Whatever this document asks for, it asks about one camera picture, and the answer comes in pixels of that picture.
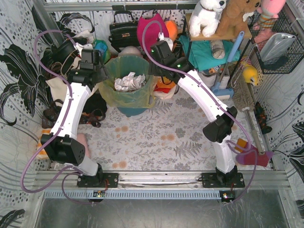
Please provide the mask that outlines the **yellow plastic trash bag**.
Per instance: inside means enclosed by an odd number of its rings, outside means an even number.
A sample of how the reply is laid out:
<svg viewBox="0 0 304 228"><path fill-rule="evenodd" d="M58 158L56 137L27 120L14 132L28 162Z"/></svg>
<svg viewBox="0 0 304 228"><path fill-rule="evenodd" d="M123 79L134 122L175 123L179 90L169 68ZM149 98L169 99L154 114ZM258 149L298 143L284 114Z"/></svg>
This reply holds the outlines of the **yellow plastic trash bag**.
<svg viewBox="0 0 304 228"><path fill-rule="evenodd" d="M109 106L120 108L152 108L155 104L154 78L148 74L149 63L139 56L120 56L106 63L109 79L99 84L99 93ZM115 80L135 73L145 76L144 85L132 92L117 91Z"/></svg>

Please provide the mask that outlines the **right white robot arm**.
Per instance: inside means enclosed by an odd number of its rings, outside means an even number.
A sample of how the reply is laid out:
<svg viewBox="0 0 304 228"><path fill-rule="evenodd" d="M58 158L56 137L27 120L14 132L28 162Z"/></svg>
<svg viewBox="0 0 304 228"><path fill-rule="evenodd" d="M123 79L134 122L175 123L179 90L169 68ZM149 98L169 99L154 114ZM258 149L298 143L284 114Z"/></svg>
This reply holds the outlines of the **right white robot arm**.
<svg viewBox="0 0 304 228"><path fill-rule="evenodd" d="M236 108L229 108L221 102L201 80L190 62L184 57L177 58L166 41L158 41L150 49L150 73L165 76L184 89L206 115L209 124L203 128L203 133L215 149L216 179L220 185L227 185L237 174L228 146L234 118L238 113Z"/></svg>

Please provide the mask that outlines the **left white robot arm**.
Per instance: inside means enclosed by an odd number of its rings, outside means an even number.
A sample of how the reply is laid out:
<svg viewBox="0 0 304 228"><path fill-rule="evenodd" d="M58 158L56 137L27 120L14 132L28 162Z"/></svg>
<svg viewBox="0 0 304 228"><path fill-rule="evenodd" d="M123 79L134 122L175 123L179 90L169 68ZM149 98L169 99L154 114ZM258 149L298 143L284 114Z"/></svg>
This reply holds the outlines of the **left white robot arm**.
<svg viewBox="0 0 304 228"><path fill-rule="evenodd" d="M86 155L85 146L77 141L78 124L92 89L107 78L100 51L83 49L79 69L68 73L66 97L58 119L50 133L41 137L49 159L77 168L84 185L100 184L103 170Z"/></svg>

